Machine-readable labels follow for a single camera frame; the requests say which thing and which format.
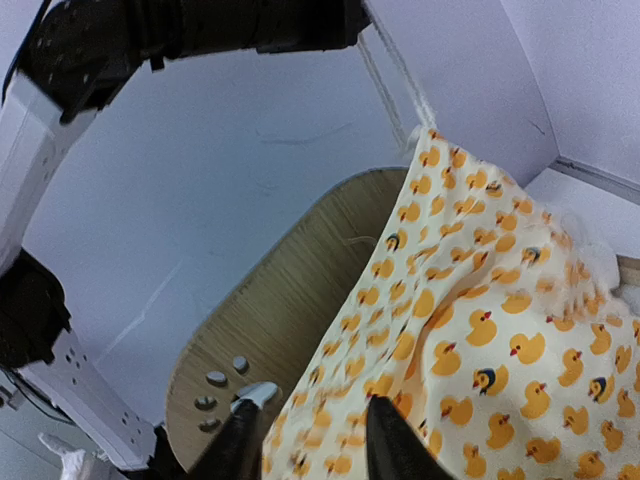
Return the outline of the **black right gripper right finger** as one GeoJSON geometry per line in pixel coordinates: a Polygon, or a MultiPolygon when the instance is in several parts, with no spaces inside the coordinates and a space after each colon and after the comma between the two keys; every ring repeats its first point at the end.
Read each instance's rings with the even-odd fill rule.
{"type": "Polygon", "coordinates": [[[366,416],[370,480],[450,480],[388,397],[373,396],[366,416]]]}

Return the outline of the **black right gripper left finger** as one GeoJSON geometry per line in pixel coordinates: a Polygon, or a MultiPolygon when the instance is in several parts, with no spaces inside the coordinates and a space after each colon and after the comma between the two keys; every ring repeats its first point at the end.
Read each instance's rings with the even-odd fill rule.
{"type": "Polygon", "coordinates": [[[194,466],[187,472],[193,480],[244,480],[259,477],[261,409],[249,399],[241,400],[194,466]]]}

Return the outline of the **wooden pet bed frame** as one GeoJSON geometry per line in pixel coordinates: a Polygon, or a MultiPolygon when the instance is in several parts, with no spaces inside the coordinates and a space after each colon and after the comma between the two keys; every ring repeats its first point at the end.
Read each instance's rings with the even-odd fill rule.
{"type": "Polygon", "coordinates": [[[372,255],[407,170],[348,178],[321,197],[195,331],[166,395],[168,441],[190,469],[243,387],[270,381],[266,432],[372,255]]]}

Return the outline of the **duck print ruffled cushion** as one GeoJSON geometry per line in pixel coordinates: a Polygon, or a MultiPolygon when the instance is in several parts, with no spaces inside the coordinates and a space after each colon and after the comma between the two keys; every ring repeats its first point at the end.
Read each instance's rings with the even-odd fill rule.
{"type": "Polygon", "coordinates": [[[639,475],[638,317],[549,210],[429,129],[263,477],[364,478],[376,396],[460,479],[639,475]]]}

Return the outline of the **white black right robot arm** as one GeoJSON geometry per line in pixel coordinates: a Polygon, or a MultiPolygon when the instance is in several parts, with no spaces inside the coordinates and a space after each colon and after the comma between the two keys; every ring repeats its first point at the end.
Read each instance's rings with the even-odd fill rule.
{"type": "Polygon", "coordinates": [[[37,195],[1,181],[1,254],[52,268],[71,324],[137,414],[216,305],[322,191],[372,164],[362,1],[44,2],[9,67],[54,109],[37,195]]]}

